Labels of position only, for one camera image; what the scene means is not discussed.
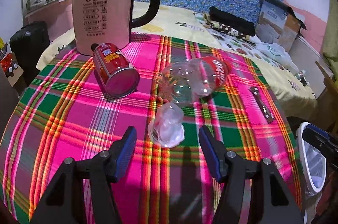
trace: plaid tablecloth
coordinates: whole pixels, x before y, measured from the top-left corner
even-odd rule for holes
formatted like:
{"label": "plaid tablecloth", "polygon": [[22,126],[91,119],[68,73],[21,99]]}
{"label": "plaid tablecloth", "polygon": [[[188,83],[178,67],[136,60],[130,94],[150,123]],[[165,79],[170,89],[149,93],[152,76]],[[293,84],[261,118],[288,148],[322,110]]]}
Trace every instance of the plaid tablecloth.
{"label": "plaid tablecloth", "polygon": [[[20,223],[28,223],[61,162],[92,158],[137,130],[125,177],[113,184],[123,223],[211,223],[221,186],[211,177],[198,144],[206,124],[228,149],[250,160],[271,158],[301,206],[298,152],[290,127],[260,70],[230,52],[158,35],[133,35],[123,49],[141,75],[137,91],[112,100],[95,77],[91,57],[70,44],[36,77],[17,105],[0,144],[0,196]],[[155,75],[171,62],[214,55],[232,64],[224,88],[185,113],[185,140],[172,149],[149,141],[147,126],[163,101]],[[259,89],[275,116],[268,124],[249,88]],[[88,223],[94,223],[89,182],[85,181]],[[246,223],[250,183],[241,221]]]}

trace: folded clothes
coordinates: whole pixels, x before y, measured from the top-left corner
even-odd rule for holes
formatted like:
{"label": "folded clothes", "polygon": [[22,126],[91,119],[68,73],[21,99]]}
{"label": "folded clothes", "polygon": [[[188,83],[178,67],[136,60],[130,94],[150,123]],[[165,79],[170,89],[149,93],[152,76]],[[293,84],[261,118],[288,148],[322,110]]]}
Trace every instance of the folded clothes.
{"label": "folded clothes", "polygon": [[244,35],[255,36],[255,24],[253,22],[248,22],[230,13],[221,11],[214,6],[209,8],[209,15],[213,21],[231,26],[235,30],[242,32]]}
{"label": "folded clothes", "polygon": [[234,36],[234,37],[237,37],[239,39],[242,39],[242,40],[245,40],[245,41],[249,41],[249,42],[251,42],[253,44],[259,44],[259,43],[261,43],[261,40],[256,35],[254,35],[252,37],[252,36],[247,35],[247,34],[241,32],[241,31],[236,30],[235,28],[231,27],[228,24],[224,24],[224,23],[221,23],[221,22],[213,21],[211,19],[211,17],[207,13],[203,14],[203,19],[204,19],[205,23],[211,29],[216,30],[216,31],[218,31],[220,33],[224,33],[224,34],[227,34],[229,36]]}

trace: small bottle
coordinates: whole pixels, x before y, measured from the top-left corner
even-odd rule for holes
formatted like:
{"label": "small bottle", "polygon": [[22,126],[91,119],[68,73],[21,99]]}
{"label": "small bottle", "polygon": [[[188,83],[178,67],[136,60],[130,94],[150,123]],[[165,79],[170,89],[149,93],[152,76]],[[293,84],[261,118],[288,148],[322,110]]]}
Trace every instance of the small bottle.
{"label": "small bottle", "polygon": [[302,69],[300,72],[298,72],[295,76],[298,80],[301,80],[306,75],[306,70]]}
{"label": "small bottle", "polygon": [[213,56],[176,62],[156,77],[159,96],[179,107],[188,106],[221,88],[230,72],[230,64]]}

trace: plastic bag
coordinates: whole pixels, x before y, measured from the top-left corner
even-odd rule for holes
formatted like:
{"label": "plastic bag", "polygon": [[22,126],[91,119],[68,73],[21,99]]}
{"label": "plastic bag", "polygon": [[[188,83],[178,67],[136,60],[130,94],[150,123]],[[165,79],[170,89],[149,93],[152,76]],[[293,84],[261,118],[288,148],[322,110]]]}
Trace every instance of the plastic bag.
{"label": "plastic bag", "polygon": [[260,43],[256,45],[256,48],[268,56],[270,59],[275,60],[277,63],[280,63],[283,67],[288,69],[293,75],[299,72],[297,66],[292,62],[292,59],[285,51],[283,47],[279,44],[267,44]]}
{"label": "plastic bag", "polygon": [[253,43],[253,44],[260,44],[261,43],[261,40],[257,37],[257,35],[255,35],[253,37],[249,36],[248,41]]}

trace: can lid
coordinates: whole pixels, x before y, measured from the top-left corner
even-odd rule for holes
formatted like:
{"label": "can lid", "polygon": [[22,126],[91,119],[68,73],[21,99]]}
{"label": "can lid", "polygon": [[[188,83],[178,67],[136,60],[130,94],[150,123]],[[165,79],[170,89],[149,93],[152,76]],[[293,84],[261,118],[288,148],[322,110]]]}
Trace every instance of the can lid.
{"label": "can lid", "polygon": [[136,69],[126,67],[115,72],[106,83],[106,91],[113,98],[121,98],[131,94],[140,81],[140,74]]}

